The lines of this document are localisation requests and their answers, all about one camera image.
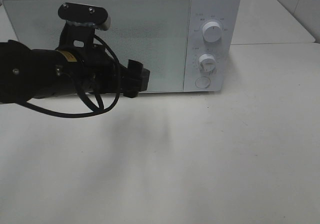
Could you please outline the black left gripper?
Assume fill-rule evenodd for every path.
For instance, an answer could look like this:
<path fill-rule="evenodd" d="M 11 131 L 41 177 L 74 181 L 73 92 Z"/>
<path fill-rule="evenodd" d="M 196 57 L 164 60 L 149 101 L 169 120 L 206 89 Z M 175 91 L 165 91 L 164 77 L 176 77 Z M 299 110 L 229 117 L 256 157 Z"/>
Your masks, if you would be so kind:
<path fill-rule="evenodd" d="M 135 98 L 148 88 L 150 71 L 139 61 L 120 64 L 93 27 L 67 21 L 54 50 L 54 96 L 116 94 Z"/>

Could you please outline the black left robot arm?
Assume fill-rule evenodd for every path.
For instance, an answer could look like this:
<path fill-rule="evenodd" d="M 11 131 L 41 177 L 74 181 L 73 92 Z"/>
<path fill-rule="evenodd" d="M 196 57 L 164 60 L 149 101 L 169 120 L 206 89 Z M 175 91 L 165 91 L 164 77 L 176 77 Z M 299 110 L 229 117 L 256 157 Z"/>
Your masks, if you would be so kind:
<path fill-rule="evenodd" d="M 92 27 L 65 24 L 54 50 L 30 49 L 8 40 L 0 44 L 0 101 L 43 99 L 77 94 L 122 93 L 134 98 L 147 89 L 150 71 L 129 60 L 123 66 L 96 44 Z"/>

